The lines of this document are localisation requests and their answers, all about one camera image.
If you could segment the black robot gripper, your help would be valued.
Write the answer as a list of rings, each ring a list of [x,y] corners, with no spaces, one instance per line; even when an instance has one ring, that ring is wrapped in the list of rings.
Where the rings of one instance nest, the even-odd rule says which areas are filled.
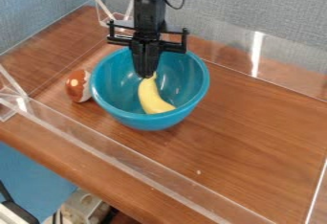
[[[187,52],[188,30],[167,25],[166,4],[166,0],[134,0],[134,19],[110,20],[107,23],[107,41],[131,47],[134,68],[143,78],[154,76],[162,51]],[[180,34],[182,41],[162,40],[162,34]]]

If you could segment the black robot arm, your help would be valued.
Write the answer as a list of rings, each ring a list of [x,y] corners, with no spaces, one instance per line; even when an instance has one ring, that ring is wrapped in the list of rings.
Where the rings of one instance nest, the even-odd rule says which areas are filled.
[[[163,52],[187,52],[188,29],[168,26],[164,20],[166,6],[180,10],[184,3],[174,7],[168,0],[134,0],[134,19],[107,22],[107,42],[130,47],[134,69],[143,78],[154,76]]]

